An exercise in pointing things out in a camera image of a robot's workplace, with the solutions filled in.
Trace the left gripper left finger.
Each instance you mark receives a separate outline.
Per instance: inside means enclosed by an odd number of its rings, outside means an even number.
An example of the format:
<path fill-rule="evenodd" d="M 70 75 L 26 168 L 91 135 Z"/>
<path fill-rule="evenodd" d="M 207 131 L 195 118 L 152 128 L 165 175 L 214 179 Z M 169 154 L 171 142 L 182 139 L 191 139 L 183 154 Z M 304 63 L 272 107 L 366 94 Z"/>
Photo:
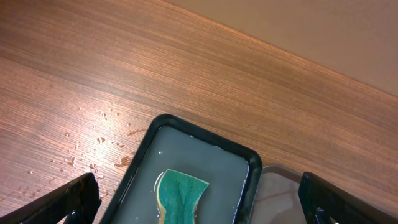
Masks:
<path fill-rule="evenodd" d="M 33 202 L 1 217 L 1 223 L 94 222 L 101 205 L 95 175 L 85 173 Z"/>

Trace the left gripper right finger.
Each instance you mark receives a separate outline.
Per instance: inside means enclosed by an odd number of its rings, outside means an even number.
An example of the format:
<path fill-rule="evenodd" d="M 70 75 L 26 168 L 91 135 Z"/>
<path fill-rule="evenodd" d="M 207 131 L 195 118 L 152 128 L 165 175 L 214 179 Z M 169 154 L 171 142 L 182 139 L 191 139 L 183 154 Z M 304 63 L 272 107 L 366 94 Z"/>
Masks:
<path fill-rule="evenodd" d="M 397 223 L 397 217 L 378 209 L 321 177 L 304 172 L 298 189 L 307 223 Z"/>

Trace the green yellow sponge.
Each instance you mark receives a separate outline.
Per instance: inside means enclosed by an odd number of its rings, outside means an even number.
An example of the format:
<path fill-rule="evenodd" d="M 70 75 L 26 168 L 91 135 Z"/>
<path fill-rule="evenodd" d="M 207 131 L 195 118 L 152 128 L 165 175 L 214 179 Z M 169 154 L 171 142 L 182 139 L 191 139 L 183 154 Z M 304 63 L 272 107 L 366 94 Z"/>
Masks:
<path fill-rule="evenodd" d="M 167 169 L 155 192 L 160 224 L 194 224 L 195 212 L 209 183 L 182 172 Z"/>

